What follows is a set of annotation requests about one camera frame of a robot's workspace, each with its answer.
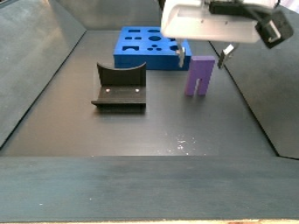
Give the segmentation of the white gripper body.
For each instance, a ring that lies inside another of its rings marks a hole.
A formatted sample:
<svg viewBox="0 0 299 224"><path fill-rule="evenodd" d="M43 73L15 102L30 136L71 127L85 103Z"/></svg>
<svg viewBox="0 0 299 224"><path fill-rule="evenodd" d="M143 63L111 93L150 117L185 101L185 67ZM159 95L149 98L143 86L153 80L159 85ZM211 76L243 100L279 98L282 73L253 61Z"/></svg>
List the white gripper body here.
<svg viewBox="0 0 299 224"><path fill-rule="evenodd" d="M173 39L255 43L261 40L251 18L214 15L213 0L166 0L162 34Z"/></svg>

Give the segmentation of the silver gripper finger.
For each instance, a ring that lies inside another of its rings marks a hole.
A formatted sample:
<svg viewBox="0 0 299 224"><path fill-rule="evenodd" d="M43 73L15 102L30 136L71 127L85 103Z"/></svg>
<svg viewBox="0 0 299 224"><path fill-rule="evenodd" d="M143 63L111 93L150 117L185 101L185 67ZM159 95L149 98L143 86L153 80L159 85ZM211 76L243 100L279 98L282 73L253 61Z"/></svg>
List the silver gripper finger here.
<svg viewBox="0 0 299 224"><path fill-rule="evenodd" d="M177 39L177 45L178 45L178 50L177 50L177 54L179 56L179 66L183 67L183 63L185 63L185 55L186 55L186 50L183 47L183 39Z"/></svg>
<svg viewBox="0 0 299 224"><path fill-rule="evenodd" d="M218 67L223 68L226 61L233 57L234 52L239 48L239 43L230 43L229 46L222 50L219 55Z"/></svg>

